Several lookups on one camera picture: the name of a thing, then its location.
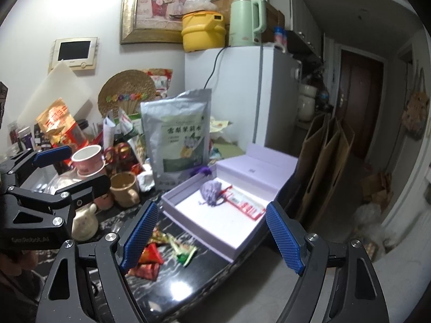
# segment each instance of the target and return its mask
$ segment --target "brown door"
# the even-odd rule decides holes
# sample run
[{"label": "brown door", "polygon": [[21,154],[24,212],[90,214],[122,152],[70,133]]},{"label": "brown door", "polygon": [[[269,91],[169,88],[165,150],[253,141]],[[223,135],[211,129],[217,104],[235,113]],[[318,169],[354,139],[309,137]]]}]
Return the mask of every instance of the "brown door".
[{"label": "brown door", "polygon": [[380,107],[383,63],[341,51],[340,88],[335,116],[355,132],[352,153],[365,159]]}]

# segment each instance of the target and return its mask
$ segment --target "flower painting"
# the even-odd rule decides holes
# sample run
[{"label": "flower painting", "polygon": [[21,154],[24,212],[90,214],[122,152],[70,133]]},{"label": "flower painting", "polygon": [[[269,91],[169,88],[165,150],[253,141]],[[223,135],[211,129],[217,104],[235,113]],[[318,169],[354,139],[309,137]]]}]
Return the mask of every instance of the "flower painting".
[{"label": "flower painting", "polygon": [[123,0],[121,43],[181,43],[181,15],[186,0]]}]

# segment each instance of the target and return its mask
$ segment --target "pink mug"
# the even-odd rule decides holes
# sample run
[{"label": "pink mug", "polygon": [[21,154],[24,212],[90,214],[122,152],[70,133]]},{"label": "pink mug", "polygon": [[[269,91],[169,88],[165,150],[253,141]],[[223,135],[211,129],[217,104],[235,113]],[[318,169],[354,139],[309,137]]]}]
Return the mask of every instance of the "pink mug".
[{"label": "pink mug", "polygon": [[[102,168],[99,169],[98,171],[93,172],[90,175],[82,175],[78,172],[78,176],[81,179],[86,179],[88,177],[94,176],[96,173],[102,173],[103,175],[106,175],[106,169],[105,169],[105,164],[103,164]],[[110,209],[113,205],[114,205],[114,199],[112,198],[112,194],[111,192],[108,192],[107,194],[102,195],[99,198],[96,198],[94,200],[94,203],[98,206],[98,208],[100,210],[108,210]]]},{"label": "pink mug", "polygon": [[88,176],[104,167],[102,147],[88,145],[72,155],[73,166],[82,176]]}]

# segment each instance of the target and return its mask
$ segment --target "hanging bag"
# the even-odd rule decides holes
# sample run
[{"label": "hanging bag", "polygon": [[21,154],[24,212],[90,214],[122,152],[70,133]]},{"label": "hanging bag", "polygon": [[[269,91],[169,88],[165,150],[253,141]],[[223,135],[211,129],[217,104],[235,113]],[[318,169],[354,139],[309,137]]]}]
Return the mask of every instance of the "hanging bag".
[{"label": "hanging bag", "polygon": [[416,141],[420,140],[424,135],[427,125],[429,103],[425,88],[424,68],[421,68],[419,78],[418,69],[419,64],[416,66],[413,93],[401,117],[401,123],[406,128],[406,133]]}]

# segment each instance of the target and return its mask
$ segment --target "kitchen counter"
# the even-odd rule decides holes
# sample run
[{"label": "kitchen counter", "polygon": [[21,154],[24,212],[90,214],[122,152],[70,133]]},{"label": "kitchen counter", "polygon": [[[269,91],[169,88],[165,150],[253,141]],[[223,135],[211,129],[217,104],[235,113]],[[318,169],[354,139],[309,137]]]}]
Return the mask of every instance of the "kitchen counter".
[{"label": "kitchen counter", "polygon": [[[290,204],[298,186],[291,179],[289,188],[280,192],[280,203]],[[155,192],[143,194],[141,202],[148,199],[158,200]],[[90,240],[95,241],[109,232],[116,232],[122,224],[137,213],[138,207],[123,209],[117,205],[107,211],[99,211],[96,217],[99,220],[99,230]],[[161,215],[160,229],[165,233],[171,233],[182,243],[193,244],[198,251],[187,267],[180,265],[172,254],[170,246],[159,247],[159,251],[165,260],[160,266],[160,272],[155,282],[127,275],[127,282],[131,292],[149,323],[171,322],[214,288],[220,285],[254,252],[254,250],[266,239],[269,230],[266,224],[258,230],[250,244],[233,263],[229,263],[213,251],[207,249],[197,239],[185,232],[176,223],[165,215]],[[36,268],[42,276],[47,276],[55,259],[55,251],[40,251],[39,265]],[[101,285],[97,269],[90,271],[90,278],[96,284],[99,294],[96,296],[96,305],[99,307],[104,322],[112,322],[106,302],[101,294]]]}]

